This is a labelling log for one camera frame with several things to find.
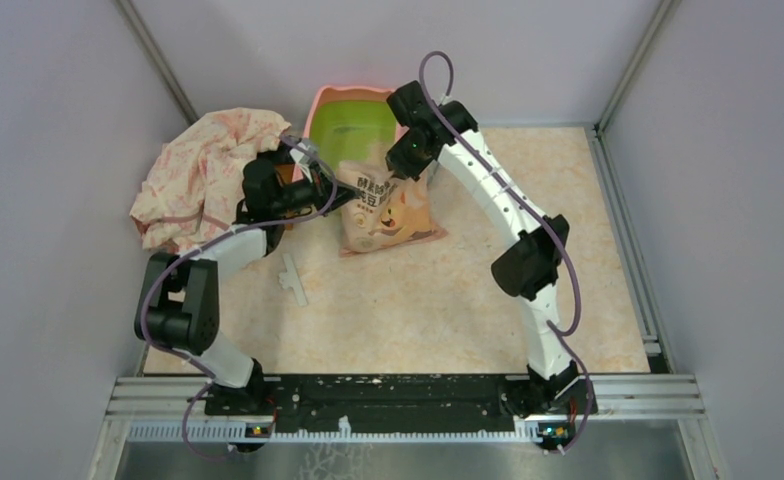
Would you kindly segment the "pink cat litter bag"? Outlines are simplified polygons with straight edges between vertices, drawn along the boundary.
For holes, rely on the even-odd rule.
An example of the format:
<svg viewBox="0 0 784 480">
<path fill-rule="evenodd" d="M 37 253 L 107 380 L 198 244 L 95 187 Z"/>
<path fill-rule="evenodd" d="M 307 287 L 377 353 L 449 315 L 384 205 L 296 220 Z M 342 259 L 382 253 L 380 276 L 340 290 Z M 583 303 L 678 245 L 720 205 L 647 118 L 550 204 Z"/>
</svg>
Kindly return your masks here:
<svg viewBox="0 0 784 480">
<path fill-rule="evenodd" d="M 380 165 L 343 161 L 337 179 L 358 197 L 341 207 L 342 256 L 366 254 L 447 235 L 432 217 L 425 178 L 402 180 Z"/>
</svg>

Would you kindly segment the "pink and green litter box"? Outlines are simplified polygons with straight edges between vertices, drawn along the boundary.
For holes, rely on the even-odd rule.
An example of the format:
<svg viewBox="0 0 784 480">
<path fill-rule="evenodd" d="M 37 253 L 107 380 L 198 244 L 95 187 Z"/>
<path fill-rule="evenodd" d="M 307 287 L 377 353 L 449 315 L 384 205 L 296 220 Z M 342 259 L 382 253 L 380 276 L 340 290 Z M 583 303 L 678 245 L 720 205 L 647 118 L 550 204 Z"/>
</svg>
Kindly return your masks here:
<svg viewBox="0 0 784 480">
<path fill-rule="evenodd" d="M 392 93 L 361 85 L 327 85 L 316 93 L 301 136 L 339 179 L 356 185 L 358 172 L 391 178 L 385 157 L 405 131 L 387 103 Z"/>
</svg>

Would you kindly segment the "white bag sealing clip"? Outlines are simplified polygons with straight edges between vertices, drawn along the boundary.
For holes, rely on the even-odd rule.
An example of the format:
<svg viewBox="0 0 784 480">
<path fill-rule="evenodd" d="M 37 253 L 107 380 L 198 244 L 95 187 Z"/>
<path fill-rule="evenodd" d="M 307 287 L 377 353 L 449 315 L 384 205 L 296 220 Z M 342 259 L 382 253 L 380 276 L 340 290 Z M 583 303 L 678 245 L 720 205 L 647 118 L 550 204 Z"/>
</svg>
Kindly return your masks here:
<svg viewBox="0 0 784 480">
<path fill-rule="evenodd" d="M 278 273 L 278 281 L 282 289 L 290 290 L 299 307 L 309 305 L 298 269 L 293 257 L 289 253 L 282 255 L 284 270 Z"/>
</svg>

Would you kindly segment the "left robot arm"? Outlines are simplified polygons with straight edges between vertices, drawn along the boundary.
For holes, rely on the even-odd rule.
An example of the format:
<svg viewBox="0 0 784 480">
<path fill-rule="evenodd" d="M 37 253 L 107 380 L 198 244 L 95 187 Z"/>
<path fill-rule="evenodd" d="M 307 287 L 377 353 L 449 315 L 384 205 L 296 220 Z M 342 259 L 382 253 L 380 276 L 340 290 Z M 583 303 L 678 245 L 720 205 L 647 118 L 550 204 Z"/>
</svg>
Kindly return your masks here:
<svg viewBox="0 0 784 480">
<path fill-rule="evenodd" d="M 325 216 L 359 196 L 309 148 L 282 145 L 242 169 L 235 221 L 191 250 L 157 252 L 147 263 L 134 333 L 150 348 L 188 361 L 209 378 L 206 398 L 260 411 L 268 388 L 260 362 L 220 327 L 220 286 L 273 253 L 287 226 Z"/>
</svg>

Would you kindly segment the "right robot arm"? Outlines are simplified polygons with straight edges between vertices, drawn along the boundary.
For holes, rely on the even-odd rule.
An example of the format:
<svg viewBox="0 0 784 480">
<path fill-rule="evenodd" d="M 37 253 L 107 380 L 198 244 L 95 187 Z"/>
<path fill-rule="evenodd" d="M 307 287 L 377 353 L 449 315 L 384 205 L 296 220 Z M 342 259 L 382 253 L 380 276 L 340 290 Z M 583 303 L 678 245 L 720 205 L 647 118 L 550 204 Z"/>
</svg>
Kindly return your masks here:
<svg viewBox="0 0 784 480">
<path fill-rule="evenodd" d="M 395 90 L 387 104 L 406 130 L 386 155 L 388 167 L 400 178 L 417 179 L 438 163 L 472 196 L 507 246 L 490 271 L 498 287 L 520 302 L 529 375 L 526 383 L 507 389 L 507 408 L 518 416 L 560 409 L 590 413 L 591 381 L 558 327 L 567 219 L 547 215 L 524 195 L 462 103 L 436 105 L 412 81 Z"/>
</svg>

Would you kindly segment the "orange wooden tray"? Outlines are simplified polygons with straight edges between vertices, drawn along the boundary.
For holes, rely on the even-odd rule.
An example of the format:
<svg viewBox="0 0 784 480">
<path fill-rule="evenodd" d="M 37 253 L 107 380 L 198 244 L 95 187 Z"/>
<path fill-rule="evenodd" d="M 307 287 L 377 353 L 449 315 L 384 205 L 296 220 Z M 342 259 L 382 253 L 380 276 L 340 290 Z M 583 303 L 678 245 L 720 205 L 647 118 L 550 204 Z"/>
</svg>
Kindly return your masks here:
<svg viewBox="0 0 784 480">
<path fill-rule="evenodd" d="M 294 181 L 295 175 L 295 164 L 275 164 L 274 165 L 275 171 L 280 179 L 280 182 L 283 185 L 291 184 Z"/>
</svg>

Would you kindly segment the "pink floral cloth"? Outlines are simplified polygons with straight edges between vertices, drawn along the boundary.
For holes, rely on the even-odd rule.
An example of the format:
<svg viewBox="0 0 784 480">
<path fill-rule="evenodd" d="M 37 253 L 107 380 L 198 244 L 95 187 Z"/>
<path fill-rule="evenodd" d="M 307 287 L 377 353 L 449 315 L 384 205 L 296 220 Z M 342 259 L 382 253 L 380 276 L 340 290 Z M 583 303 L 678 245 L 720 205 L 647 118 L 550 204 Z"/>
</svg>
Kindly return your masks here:
<svg viewBox="0 0 784 480">
<path fill-rule="evenodd" d="M 279 113 L 240 107 L 207 113 L 164 144 L 129 212 L 142 248 L 184 252 L 223 234 L 243 198 L 245 165 L 290 128 Z"/>
</svg>

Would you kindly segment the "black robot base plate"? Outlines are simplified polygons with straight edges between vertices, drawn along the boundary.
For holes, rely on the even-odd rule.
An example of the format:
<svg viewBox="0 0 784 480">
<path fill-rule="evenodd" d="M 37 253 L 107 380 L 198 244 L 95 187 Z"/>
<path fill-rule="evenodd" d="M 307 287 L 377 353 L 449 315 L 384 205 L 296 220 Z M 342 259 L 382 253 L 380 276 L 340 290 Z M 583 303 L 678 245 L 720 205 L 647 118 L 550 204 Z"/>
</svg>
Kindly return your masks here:
<svg viewBox="0 0 784 480">
<path fill-rule="evenodd" d="M 281 374 L 242 388 L 212 386 L 209 416 L 271 416 L 277 433 L 509 433 L 516 421 L 544 415 L 556 423 L 595 414 L 584 378 L 550 399 L 527 374 Z"/>
</svg>

